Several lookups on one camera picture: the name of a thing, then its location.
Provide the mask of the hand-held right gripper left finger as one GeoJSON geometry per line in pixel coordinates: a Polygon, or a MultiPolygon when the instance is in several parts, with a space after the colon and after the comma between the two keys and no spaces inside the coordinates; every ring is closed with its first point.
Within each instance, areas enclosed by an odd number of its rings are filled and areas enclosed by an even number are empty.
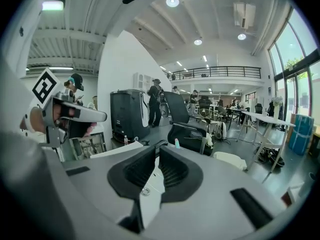
{"type": "Polygon", "coordinates": [[[133,200],[131,214],[119,225],[137,234],[145,229],[141,193],[155,168],[155,160],[156,148],[150,146],[113,165],[107,173],[107,180],[118,196],[133,200]]]}

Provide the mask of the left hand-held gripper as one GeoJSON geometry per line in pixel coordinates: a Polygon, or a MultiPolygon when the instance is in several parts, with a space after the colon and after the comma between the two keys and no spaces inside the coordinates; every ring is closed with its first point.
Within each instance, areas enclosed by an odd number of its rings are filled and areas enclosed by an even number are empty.
{"type": "Polygon", "coordinates": [[[65,88],[49,68],[46,68],[38,77],[32,93],[34,94],[33,105],[40,108],[44,122],[45,141],[39,144],[41,147],[59,147],[67,139],[82,138],[92,123],[104,122],[107,119],[107,114],[103,111],[77,105],[73,99],[73,91],[65,88]],[[61,119],[68,119],[68,130],[55,126],[54,104],[75,109],[74,117],[61,117],[61,119]]]}

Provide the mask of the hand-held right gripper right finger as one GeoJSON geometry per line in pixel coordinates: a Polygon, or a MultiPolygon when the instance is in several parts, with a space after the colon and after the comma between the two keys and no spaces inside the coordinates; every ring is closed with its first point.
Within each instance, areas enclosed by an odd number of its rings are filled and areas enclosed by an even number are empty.
{"type": "Polygon", "coordinates": [[[167,146],[159,149],[159,169],[164,184],[162,203],[186,201],[200,188],[204,179],[203,170],[198,164],[167,146]]]}

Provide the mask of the person's left hand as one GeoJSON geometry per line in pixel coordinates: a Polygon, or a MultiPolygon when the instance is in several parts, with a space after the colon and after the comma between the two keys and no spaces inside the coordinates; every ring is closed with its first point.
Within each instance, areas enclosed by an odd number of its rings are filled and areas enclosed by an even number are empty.
{"type": "Polygon", "coordinates": [[[75,109],[61,104],[54,104],[52,112],[54,125],[67,131],[69,129],[69,120],[61,119],[61,117],[73,118],[75,114],[75,109]]]}

